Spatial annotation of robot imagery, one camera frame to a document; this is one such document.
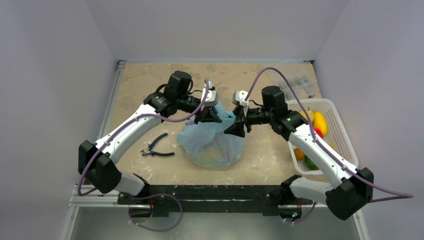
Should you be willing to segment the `light blue printed plastic bag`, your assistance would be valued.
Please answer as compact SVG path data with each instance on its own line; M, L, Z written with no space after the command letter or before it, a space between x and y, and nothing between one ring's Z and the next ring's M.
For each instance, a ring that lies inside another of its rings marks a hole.
M177 135L176 141L183 148L187 158L195 165L202 168L223 168L235 164L241 157L246 142L245 138L224 134L235 122L235 115L225 109L219 101L215 106L222 123L199 122L194 123L194 118L189 118ZM200 162L199 152L203 148L221 148L227 157L227 162L204 164Z

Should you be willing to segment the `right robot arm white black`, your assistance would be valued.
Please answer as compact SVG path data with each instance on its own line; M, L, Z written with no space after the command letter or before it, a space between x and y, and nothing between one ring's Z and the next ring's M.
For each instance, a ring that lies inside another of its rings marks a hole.
M347 220L372 201L374 174L368 168L357 168L332 149L315 133L312 124L288 108L279 87L267 86L261 94L263 105L253 109L249 108L248 92L233 94L235 123L224 133L244 138L253 125L268 124L303 151L329 180L326 183L295 174L281 183L276 197L280 204L307 199L325 204L338 219Z

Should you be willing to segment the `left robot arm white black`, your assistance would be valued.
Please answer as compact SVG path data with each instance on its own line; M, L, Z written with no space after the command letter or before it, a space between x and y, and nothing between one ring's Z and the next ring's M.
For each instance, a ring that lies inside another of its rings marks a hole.
M167 83L149 94L138 109L112 132L95 142L84 141L78 148L78 172L81 175L77 194L94 191L107 194L112 190L129 194L138 205L146 203L147 182L135 173L121 172L117 163L143 135L163 122L179 123L192 117L196 122L220 122L215 106L218 94L214 85L204 81L201 98L190 94L190 74L175 71Z

